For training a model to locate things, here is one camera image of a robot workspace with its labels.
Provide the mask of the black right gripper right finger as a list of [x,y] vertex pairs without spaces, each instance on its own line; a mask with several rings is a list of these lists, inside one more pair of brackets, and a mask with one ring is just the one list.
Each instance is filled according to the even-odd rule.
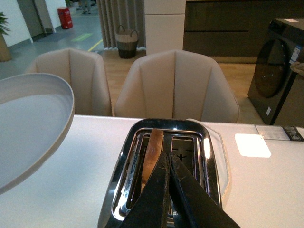
[[170,196],[176,228],[238,228],[239,225],[219,207],[173,153],[170,161]]

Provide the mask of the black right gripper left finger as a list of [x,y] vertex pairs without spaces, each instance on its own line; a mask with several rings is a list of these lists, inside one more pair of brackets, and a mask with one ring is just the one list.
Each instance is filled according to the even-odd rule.
[[108,221],[106,228],[165,228],[169,208],[170,162],[162,152],[138,200],[123,221]]

